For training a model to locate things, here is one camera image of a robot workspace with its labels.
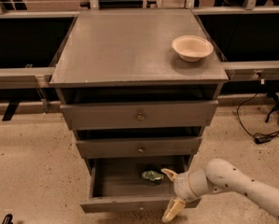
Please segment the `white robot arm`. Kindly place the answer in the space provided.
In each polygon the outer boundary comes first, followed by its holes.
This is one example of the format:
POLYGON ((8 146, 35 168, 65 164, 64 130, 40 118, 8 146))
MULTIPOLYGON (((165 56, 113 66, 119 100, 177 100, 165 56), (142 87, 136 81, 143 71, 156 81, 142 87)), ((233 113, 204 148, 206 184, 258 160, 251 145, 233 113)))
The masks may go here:
POLYGON ((245 175, 228 161, 212 159, 196 172, 177 174, 165 168, 161 171, 173 182, 175 193, 164 212, 163 222, 173 220, 187 203, 223 192, 239 193, 279 220, 279 189, 245 175))

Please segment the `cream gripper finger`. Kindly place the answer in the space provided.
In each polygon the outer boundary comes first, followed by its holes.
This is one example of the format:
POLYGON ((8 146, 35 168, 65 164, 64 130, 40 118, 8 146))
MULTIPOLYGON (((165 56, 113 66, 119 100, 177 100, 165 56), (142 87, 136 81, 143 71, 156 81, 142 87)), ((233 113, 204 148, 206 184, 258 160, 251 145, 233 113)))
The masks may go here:
POLYGON ((175 180, 178 177, 178 173, 176 173, 173 170, 167 169, 167 168, 162 168, 161 171, 167 175, 167 177, 172 181, 175 182, 175 180))
POLYGON ((163 214, 162 221, 164 223, 173 220, 184 208, 186 207, 186 202, 178 199, 172 198, 167 205, 167 208, 163 214))

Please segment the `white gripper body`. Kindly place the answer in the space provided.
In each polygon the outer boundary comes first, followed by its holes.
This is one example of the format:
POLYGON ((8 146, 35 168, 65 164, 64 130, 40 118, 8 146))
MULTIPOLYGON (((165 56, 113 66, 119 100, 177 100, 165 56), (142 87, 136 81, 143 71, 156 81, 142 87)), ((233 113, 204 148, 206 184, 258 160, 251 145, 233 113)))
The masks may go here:
POLYGON ((189 172, 178 174, 174 180, 174 193, 186 203, 194 202, 199 197, 193 192, 189 184, 189 172))

